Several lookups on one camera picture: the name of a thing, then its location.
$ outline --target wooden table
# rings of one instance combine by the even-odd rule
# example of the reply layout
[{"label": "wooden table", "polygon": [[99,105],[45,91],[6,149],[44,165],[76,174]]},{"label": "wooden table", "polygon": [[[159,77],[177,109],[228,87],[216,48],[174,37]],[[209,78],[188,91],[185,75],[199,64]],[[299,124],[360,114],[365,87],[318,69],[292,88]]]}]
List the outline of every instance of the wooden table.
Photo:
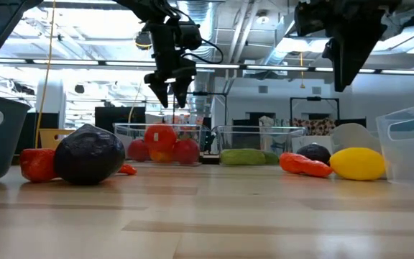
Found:
[{"label": "wooden table", "polygon": [[100,186],[0,180],[0,259],[414,259],[414,187],[277,167],[136,165]]}]

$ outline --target ceiling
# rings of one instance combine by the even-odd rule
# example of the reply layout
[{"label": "ceiling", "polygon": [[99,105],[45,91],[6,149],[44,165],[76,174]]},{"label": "ceiling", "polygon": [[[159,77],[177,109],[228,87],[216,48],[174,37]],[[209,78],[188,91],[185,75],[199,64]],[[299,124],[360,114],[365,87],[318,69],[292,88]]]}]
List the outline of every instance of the ceiling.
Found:
[{"label": "ceiling", "polygon": [[[179,1],[178,8],[187,12],[201,25],[204,38],[216,43],[224,53],[224,63],[269,63],[277,59],[288,65],[317,65],[330,67],[328,60],[321,58],[321,51],[327,39],[321,34],[302,39],[296,36],[282,38],[290,28],[293,10],[298,0],[215,0]],[[0,50],[0,58],[47,59],[52,19],[52,0],[44,1],[37,8],[24,14],[9,39]],[[266,23],[257,22],[259,15],[266,16]],[[414,15],[414,5],[402,13],[388,18],[392,24],[403,23],[403,17]],[[53,28],[52,58],[58,60],[151,60],[151,50],[139,50],[134,38],[143,24],[133,12],[113,1],[107,0],[58,0]],[[389,37],[394,36],[391,26]],[[367,61],[369,68],[413,68],[414,55],[406,54],[414,49],[414,27],[407,28],[402,34],[379,42],[374,55]],[[219,60],[218,51],[203,46],[197,50],[211,60]],[[302,56],[295,51],[303,51]],[[91,67],[84,69],[66,68],[65,89],[69,99],[120,99],[122,105],[132,105],[138,93],[138,100],[155,99],[154,94],[142,84],[145,71],[99,70]],[[0,96],[33,96],[14,91],[13,82],[31,88],[36,92],[39,78],[45,74],[44,65],[38,68],[0,66]],[[205,73],[191,86],[193,91],[214,91],[213,76],[224,77],[215,72]],[[312,73],[310,78],[329,79],[330,73]],[[288,73],[279,79],[293,80],[299,73]],[[86,89],[98,89],[95,95],[77,94],[74,88],[83,84]],[[185,112],[208,114],[210,98],[193,97]],[[97,101],[86,101],[68,105],[69,109],[87,111],[93,105],[103,105]]]}]

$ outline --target yellow lemon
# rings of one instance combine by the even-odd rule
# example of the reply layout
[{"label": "yellow lemon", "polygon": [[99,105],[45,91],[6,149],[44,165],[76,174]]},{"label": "yellow lemon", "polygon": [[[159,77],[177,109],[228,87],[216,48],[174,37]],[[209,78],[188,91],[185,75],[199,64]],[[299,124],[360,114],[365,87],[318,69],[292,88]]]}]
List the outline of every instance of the yellow lemon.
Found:
[{"label": "yellow lemon", "polygon": [[376,180],[386,171],[382,155],[364,147],[338,151],[331,156],[330,166],[337,175],[358,181]]}]

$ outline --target clear plastic bin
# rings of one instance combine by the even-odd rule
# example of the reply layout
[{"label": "clear plastic bin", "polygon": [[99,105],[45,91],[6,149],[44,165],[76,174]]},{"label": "clear plastic bin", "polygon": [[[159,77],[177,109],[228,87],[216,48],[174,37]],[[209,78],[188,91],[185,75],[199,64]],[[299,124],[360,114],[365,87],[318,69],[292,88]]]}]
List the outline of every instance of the clear plastic bin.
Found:
[{"label": "clear plastic bin", "polygon": [[[203,125],[197,124],[135,124],[135,123],[115,123],[114,126],[114,134],[122,141],[124,147],[126,148],[126,158],[130,160],[137,160],[137,162],[144,162],[144,161],[152,161],[156,163],[164,163],[164,164],[174,164],[180,163],[180,159],[183,160],[185,158],[185,154],[177,150],[179,145],[175,145],[172,149],[169,150],[157,150],[148,145],[144,141],[144,135],[148,128],[150,127],[171,127],[175,132],[177,137],[177,142],[181,140],[193,140],[199,149],[199,154],[197,159],[193,163],[188,163],[186,160],[185,162],[181,162],[183,165],[198,165],[199,160],[203,156],[203,152],[206,148],[206,133],[210,132],[207,127]],[[164,141],[161,139],[158,134],[154,135],[154,140],[161,142]],[[141,148],[144,150],[145,147],[148,149],[149,156],[145,159],[144,156],[140,156],[140,151],[137,152],[138,158],[132,157],[132,148],[131,145],[134,143],[135,140],[140,140],[139,145],[137,148]]]},{"label": "clear plastic bin", "polygon": [[414,107],[377,118],[387,180],[414,185]]},{"label": "clear plastic bin", "polygon": [[[305,131],[304,127],[218,126],[213,129],[222,165],[277,165],[282,153],[293,151],[292,139],[304,136]],[[256,150],[264,154],[265,163]],[[243,163],[229,161],[235,153],[238,157],[250,154],[251,159]]]}]

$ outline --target white wall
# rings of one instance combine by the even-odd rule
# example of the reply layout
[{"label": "white wall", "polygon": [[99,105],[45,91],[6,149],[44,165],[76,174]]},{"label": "white wall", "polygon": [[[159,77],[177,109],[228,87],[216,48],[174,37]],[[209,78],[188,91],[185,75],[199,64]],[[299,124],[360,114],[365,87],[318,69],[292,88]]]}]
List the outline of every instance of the white wall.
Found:
[{"label": "white wall", "polygon": [[[322,87],[322,97],[340,98],[341,119],[367,118],[367,128],[376,131],[376,117],[414,106],[414,76],[358,75],[343,93],[321,79],[257,81],[238,78],[228,96],[228,122],[246,119],[247,112],[274,112],[278,119],[290,118],[290,97],[312,96],[312,87]],[[258,86],[268,86],[268,94],[258,94]],[[294,101],[294,117],[303,113],[331,113],[336,110],[326,102]]]}]

